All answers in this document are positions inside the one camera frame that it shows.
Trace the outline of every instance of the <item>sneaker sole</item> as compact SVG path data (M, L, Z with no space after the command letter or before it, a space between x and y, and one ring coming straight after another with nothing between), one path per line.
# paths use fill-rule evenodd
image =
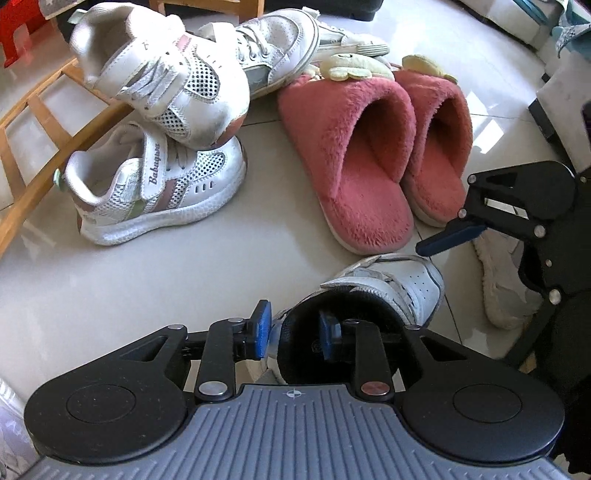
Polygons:
M163 226L186 225L198 222L227 204L234 197L245 177L246 160L242 163L238 175L232 182L221 192L217 192L207 200L174 210L147 213L114 225L88 225L83 221L80 233L97 245L108 246L122 244Z
M322 61L328 59L332 55L339 53L356 53L366 57L382 57L390 53L390 47L386 44L381 45L327 45L319 47L313 55L313 61Z
M306 55L300 60L299 64L297 65L293 73L290 75L286 75L282 79L277 80L275 83L272 83L260 90L257 90L253 95L251 95L251 100L255 100L259 97L274 92L275 90L279 90L280 88L289 85L296 78L298 78L310 63L312 57L314 56L314 53L316 53L316 50L318 50L318 45L320 45L320 28L318 27L318 23L316 23L316 20L314 20L314 41L312 42L312 46L310 47L310 49L306 52Z

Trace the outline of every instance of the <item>yellow plush bear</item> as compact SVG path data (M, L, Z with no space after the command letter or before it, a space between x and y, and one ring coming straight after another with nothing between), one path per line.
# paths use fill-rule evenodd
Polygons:
M394 74L379 60L356 53L337 53L320 62L320 74L329 80L363 80L382 77L394 80Z
M425 55L407 55L402 59L402 69L446 79L457 85L455 77L445 73L437 63Z

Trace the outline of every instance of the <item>pink fuzzy slipper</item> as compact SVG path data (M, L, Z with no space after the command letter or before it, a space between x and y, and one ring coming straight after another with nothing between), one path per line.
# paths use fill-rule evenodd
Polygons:
M400 188L415 137L410 98L388 79L309 79L280 92L279 112L330 229L359 255L402 248L414 226Z
M472 149L466 99L460 87L445 79L404 70L394 76L408 92L417 119L402 188L419 219L445 226L466 198L460 179Z

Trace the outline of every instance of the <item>crosshair symbol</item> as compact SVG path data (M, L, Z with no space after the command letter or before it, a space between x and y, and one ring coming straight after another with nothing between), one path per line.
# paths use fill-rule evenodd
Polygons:
M293 389L293 390L289 390L289 392L287 392L286 395L290 398L297 398L297 397L301 397L303 395L303 393L299 390Z

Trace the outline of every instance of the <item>blue gripper pad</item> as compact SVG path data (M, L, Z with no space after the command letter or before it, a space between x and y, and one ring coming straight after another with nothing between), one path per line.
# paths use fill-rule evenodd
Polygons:
M342 340L342 332L339 321L330 313L320 312L320 347L322 355L327 362L336 361L335 343Z
M255 339L255 355L257 358L254 360L260 360L265 356L271 331L271 319L271 302L260 300L249 320Z

